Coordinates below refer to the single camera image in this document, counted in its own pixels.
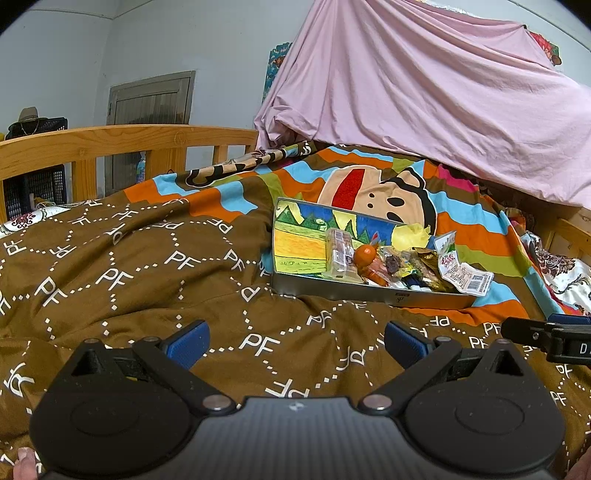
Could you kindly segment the person left hand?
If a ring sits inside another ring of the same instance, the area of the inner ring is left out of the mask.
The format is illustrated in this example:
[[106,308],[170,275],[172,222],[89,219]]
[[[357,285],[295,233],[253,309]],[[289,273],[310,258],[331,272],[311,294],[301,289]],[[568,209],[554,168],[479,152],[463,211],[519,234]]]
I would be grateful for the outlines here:
[[29,447],[21,447],[17,452],[17,460],[13,467],[14,480],[37,480],[35,452]]

